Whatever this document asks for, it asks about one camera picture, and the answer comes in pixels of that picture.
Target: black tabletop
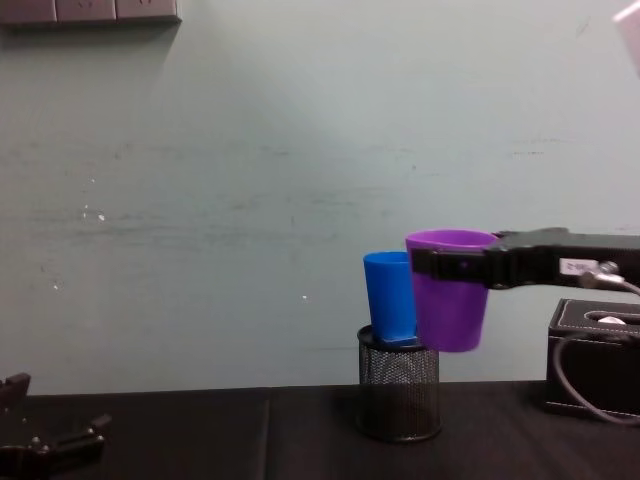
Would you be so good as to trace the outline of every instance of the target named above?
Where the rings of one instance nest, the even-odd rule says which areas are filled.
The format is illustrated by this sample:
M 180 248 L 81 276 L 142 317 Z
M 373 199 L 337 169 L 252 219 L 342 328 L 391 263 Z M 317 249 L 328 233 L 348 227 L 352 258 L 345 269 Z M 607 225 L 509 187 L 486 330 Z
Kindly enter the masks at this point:
M 103 464 L 62 479 L 637 479 L 640 429 L 551 415 L 542 385 L 444 384 L 443 430 L 392 445 L 353 425 L 357 387 L 37 397 L 52 429 L 114 418 Z

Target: wall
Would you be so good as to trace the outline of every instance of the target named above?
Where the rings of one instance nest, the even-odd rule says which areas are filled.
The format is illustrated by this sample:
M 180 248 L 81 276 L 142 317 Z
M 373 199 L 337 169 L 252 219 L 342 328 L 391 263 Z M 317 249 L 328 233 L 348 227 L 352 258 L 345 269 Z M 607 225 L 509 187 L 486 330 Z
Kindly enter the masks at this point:
M 640 233 L 615 0 L 182 0 L 4 35 L 0 365 L 40 393 L 350 383 L 361 256 L 406 232 Z M 541 378 L 553 288 L 445 380 Z

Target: wall socket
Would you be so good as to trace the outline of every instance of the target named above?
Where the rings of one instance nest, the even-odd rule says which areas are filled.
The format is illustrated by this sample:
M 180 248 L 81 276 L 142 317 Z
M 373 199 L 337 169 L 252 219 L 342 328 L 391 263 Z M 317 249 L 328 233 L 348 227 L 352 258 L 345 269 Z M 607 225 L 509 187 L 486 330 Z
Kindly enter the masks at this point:
M 116 0 L 118 18 L 175 18 L 176 0 Z
M 116 19 L 115 0 L 56 0 L 56 10 L 59 22 Z
M 23 25 L 55 21 L 55 0 L 0 0 L 0 24 Z

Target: black mesh cup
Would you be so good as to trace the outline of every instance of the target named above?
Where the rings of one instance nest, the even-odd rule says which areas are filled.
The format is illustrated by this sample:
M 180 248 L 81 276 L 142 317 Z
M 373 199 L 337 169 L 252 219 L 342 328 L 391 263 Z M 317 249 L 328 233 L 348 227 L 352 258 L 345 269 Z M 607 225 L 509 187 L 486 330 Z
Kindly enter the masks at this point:
M 438 352 L 417 340 L 384 343 L 371 326 L 358 332 L 360 388 L 356 424 L 387 442 L 426 440 L 440 432 Z

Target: black box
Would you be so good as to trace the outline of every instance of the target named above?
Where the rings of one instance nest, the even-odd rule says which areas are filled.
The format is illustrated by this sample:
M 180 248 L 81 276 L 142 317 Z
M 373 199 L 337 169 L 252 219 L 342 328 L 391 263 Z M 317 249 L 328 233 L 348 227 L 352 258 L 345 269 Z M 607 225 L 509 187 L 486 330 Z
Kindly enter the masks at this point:
M 607 316 L 627 325 L 598 323 Z M 553 367 L 553 351 L 561 338 L 569 340 L 562 355 L 564 373 L 589 402 L 612 415 L 640 418 L 640 346 L 628 333 L 640 336 L 640 305 L 563 299 L 549 325 L 545 406 L 554 413 L 593 416 L 566 392 Z

